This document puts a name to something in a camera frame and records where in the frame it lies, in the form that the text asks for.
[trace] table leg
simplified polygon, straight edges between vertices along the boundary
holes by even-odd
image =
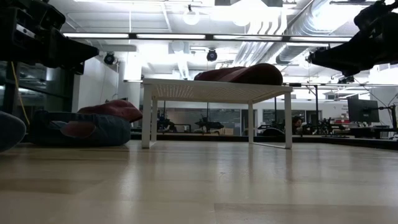
[[[142,137],[143,149],[150,148],[150,103],[152,101],[152,85],[144,84],[144,110],[142,112]]]
[[[249,119],[248,119],[248,134],[249,134],[249,143],[253,143],[254,142],[254,137],[253,137],[253,102],[249,102],[249,109],[248,109],[248,113],[249,113]]]
[[[292,95],[285,93],[285,141],[286,149],[291,149],[292,140]]]
[[[156,142],[157,137],[157,98],[152,99],[152,128],[150,131],[150,140]]]

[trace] white table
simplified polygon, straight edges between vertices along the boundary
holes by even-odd
[[[188,80],[163,80],[145,78],[144,84],[144,111],[142,121],[142,148],[150,148],[157,137],[157,102],[190,101],[205,103],[240,103],[249,106],[249,127],[253,130],[253,104],[285,95],[285,147],[292,148],[292,100],[290,86],[253,85],[226,82],[204,82]],[[249,131],[249,144],[260,144],[253,141],[254,135]]]

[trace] red bean bag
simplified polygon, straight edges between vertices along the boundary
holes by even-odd
[[[283,84],[283,76],[279,69],[268,63],[260,63],[250,67],[221,68],[201,72],[194,80],[262,85]]]

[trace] wooden floor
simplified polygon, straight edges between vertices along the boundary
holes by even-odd
[[[158,142],[0,154],[0,223],[398,223],[398,152]]]

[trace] window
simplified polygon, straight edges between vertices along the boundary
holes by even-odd
[[[303,119],[304,122],[308,120],[306,119],[305,110],[292,110],[292,117],[299,116]],[[283,123],[285,119],[285,110],[277,110],[277,123]],[[263,110],[262,111],[262,122],[266,124],[272,124],[275,121],[275,110]]]
[[[37,110],[67,111],[63,107],[64,99],[62,98],[24,88],[19,88],[19,94],[22,98],[22,103],[24,104],[25,112],[29,121],[33,119],[34,113]],[[18,99],[16,104],[17,107],[13,115],[17,116],[27,124],[24,111],[22,110],[21,101]]]
[[[19,84],[47,91],[49,93],[68,94],[66,83],[72,74],[66,73],[61,68],[46,68],[41,64],[27,65],[21,63],[19,67]]]
[[[14,62],[19,89],[11,62],[0,62],[0,110],[17,116],[25,124],[21,101],[29,120],[35,111],[71,111],[74,74],[43,65]]]
[[[158,108],[163,114],[164,108]],[[241,110],[234,109],[209,109],[209,121],[220,122],[224,130],[220,133],[227,136],[239,136],[241,132]],[[166,118],[175,124],[177,132],[187,132],[189,127],[191,132],[200,132],[199,125],[195,124],[202,118],[207,117],[207,109],[200,108],[166,108]]]

